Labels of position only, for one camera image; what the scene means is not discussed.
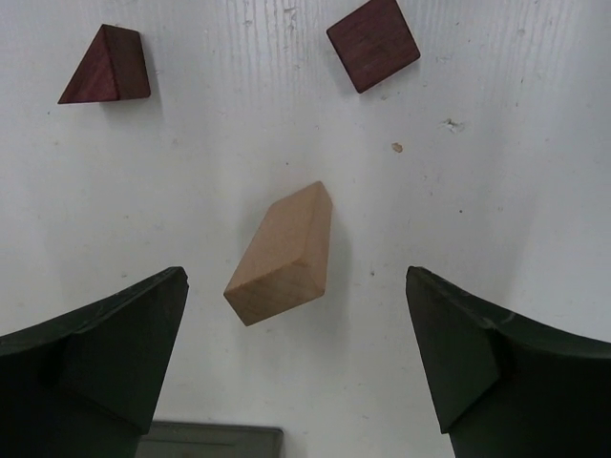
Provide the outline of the dark red cube block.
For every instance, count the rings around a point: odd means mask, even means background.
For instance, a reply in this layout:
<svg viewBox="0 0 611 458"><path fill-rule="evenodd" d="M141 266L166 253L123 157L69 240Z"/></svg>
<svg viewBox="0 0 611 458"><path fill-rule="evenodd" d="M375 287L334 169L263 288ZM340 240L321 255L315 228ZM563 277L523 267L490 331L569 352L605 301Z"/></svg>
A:
<svg viewBox="0 0 611 458"><path fill-rule="evenodd" d="M421 53L395 0L370 0L327 29L357 93L417 61Z"/></svg>

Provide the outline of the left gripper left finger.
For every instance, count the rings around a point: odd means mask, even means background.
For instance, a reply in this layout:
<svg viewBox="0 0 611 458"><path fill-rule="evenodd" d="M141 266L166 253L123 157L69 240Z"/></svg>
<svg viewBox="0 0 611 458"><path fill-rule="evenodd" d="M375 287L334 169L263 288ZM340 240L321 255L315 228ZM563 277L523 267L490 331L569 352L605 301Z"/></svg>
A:
<svg viewBox="0 0 611 458"><path fill-rule="evenodd" d="M133 457L149 432L188 294L169 267L1 338L4 457Z"/></svg>

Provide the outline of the natural long wood block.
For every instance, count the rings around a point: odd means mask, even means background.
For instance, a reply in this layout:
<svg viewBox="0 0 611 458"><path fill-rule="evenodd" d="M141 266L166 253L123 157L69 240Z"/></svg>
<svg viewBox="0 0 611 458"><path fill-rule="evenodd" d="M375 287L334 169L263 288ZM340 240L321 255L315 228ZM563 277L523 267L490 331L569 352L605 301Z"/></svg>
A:
<svg viewBox="0 0 611 458"><path fill-rule="evenodd" d="M332 208L320 181L268 208L223 292L244 325L325 294Z"/></svg>

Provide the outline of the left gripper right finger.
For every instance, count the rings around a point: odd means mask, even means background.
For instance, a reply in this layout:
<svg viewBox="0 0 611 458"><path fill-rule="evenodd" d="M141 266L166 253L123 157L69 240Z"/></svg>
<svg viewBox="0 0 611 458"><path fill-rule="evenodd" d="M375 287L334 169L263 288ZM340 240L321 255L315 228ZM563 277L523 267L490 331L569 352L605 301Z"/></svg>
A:
<svg viewBox="0 0 611 458"><path fill-rule="evenodd" d="M536 322L412 266L406 296L457 457L607 457L610 345Z"/></svg>

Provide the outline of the dark red triangular block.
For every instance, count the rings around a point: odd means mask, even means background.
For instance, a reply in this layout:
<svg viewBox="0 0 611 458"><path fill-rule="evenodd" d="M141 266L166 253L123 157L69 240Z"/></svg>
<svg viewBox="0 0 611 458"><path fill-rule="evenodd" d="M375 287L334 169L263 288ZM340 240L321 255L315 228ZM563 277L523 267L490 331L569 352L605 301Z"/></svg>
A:
<svg viewBox="0 0 611 458"><path fill-rule="evenodd" d="M57 103L113 102L150 95L140 33L103 24Z"/></svg>

